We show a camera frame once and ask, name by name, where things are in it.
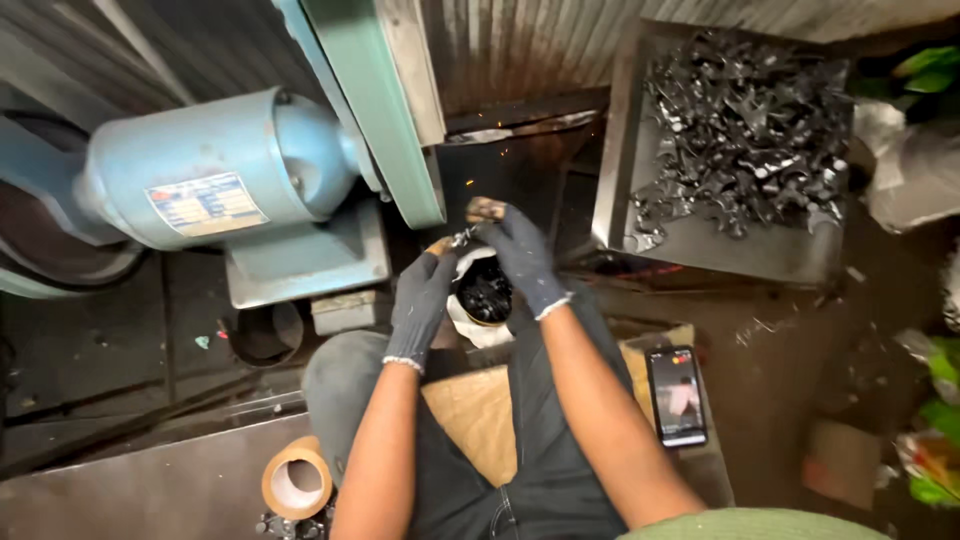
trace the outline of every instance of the bench grinder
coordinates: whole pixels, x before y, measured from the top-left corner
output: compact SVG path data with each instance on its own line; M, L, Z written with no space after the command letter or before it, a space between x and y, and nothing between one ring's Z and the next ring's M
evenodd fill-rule
M281 88L101 126L64 152L0 119L0 289L109 286L143 247L224 249L230 298L255 307L386 280L375 198L331 110Z

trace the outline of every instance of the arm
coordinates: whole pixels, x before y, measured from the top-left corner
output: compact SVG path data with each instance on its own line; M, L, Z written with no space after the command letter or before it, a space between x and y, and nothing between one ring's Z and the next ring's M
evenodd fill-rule
M543 317L540 331L566 421L627 526L703 511L570 306Z
M330 537L402 538L414 507L420 375L446 317L452 254L424 253L400 274L383 371L353 439Z
M470 208L502 224L481 224L477 234L496 249L504 272L537 315L566 421L620 517L639 528L703 510L673 470L631 392L567 305L540 231L510 205L478 199Z
M383 366L350 449L332 538L402 538L414 507L417 370Z

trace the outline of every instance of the tape roll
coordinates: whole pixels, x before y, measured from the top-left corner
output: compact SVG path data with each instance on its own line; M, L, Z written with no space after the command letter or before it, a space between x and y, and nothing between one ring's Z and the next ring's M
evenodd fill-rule
M317 437L297 439L275 455L263 471L260 489L280 517L302 520L319 512L333 492L333 479Z

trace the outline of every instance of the brown packing tape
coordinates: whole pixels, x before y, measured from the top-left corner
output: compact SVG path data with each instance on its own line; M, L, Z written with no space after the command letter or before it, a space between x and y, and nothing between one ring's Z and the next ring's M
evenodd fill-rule
M306 461L320 474L319 486L302 483L295 485L297 475L290 464L299 460ZM333 492L333 479L330 477L330 469L320 456L320 441L317 437L311 435L299 438L275 455L263 471L260 489L267 506L282 518L302 520L319 512Z

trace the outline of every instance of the motor label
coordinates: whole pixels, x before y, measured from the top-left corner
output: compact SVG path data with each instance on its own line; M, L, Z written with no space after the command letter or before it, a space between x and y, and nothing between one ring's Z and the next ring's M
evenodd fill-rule
M236 173L148 187L144 191L163 221L184 236L224 233L270 221Z

